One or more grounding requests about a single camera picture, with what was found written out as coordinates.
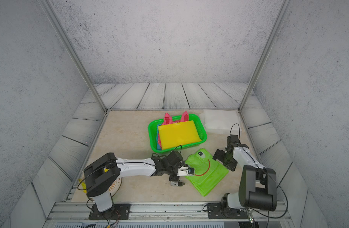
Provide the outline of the white raincoat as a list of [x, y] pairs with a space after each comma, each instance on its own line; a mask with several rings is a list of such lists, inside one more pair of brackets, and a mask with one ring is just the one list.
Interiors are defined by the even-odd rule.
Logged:
[[241, 119], [237, 111], [204, 110], [199, 117], [208, 133], [239, 135], [242, 132]]

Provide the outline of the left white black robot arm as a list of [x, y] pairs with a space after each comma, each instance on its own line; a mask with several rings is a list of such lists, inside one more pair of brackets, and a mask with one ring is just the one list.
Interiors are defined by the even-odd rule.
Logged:
[[86, 196], [95, 203], [92, 212], [107, 212], [114, 209], [110, 186], [119, 178], [131, 176], [169, 175], [171, 185], [182, 186], [181, 176], [194, 176], [195, 169], [187, 165], [178, 151], [168, 155], [154, 154], [150, 158], [133, 160], [117, 158], [107, 153], [84, 169]]

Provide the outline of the pink bunny raincoat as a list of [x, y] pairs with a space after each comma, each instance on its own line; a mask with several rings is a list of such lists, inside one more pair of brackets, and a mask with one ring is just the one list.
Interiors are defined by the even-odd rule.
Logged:
[[164, 116], [164, 122], [161, 124], [161, 126], [168, 125], [168, 124], [182, 123], [182, 122], [187, 122], [187, 121], [189, 121], [189, 114], [187, 111], [185, 111], [182, 114], [181, 119], [177, 120], [177, 121], [174, 121], [173, 118], [168, 113], [166, 113]]

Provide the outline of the blue raincoat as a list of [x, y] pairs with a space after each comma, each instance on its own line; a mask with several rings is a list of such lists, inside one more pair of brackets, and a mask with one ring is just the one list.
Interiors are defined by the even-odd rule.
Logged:
[[157, 125], [156, 142], [157, 142], [157, 150], [161, 151], [162, 146], [161, 146], [161, 140], [160, 140], [160, 135], [159, 135], [159, 126], [161, 126], [161, 124]]

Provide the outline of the green frog raincoat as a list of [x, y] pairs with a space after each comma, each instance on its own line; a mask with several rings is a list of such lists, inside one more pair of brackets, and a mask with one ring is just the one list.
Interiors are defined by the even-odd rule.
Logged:
[[190, 155], [185, 161], [190, 168], [194, 168], [194, 176], [186, 178], [203, 196], [207, 196], [216, 185], [229, 173], [229, 170], [204, 148]]

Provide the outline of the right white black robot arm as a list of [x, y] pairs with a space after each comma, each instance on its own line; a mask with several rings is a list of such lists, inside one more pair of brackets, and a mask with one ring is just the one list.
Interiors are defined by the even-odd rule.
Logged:
[[231, 143], [225, 149], [225, 151], [217, 150], [213, 159], [222, 162], [232, 172], [236, 168], [241, 168], [242, 175], [238, 192], [227, 193], [222, 197], [222, 208], [275, 211], [277, 207], [275, 171], [260, 164], [244, 144]]

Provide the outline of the yellow raincoat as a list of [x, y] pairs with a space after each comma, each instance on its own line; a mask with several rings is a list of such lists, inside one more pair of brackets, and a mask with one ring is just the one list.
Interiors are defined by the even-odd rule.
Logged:
[[159, 126], [159, 135], [162, 151], [191, 147], [207, 140], [206, 132], [194, 120]]

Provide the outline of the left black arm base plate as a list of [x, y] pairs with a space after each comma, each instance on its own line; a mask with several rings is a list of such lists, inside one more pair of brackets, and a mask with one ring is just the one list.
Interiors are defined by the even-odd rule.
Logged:
[[131, 204], [113, 204], [112, 208], [100, 212], [97, 205], [92, 206], [89, 220], [128, 220]]

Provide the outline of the green plastic basket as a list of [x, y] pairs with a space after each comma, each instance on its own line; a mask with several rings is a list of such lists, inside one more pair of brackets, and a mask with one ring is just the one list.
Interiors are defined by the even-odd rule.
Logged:
[[168, 153], [177, 147], [187, 149], [207, 140], [199, 116], [187, 112], [174, 117], [166, 113], [164, 119], [149, 124], [148, 134], [151, 149], [155, 153]]

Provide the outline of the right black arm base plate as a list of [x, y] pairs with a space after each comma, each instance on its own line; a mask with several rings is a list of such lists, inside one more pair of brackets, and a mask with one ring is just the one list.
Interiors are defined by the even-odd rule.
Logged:
[[226, 193], [220, 202], [206, 204], [203, 212], [208, 214], [209, 219], [248, 219], [244, 209], [233, 209], [228, 206], [228, 195]]

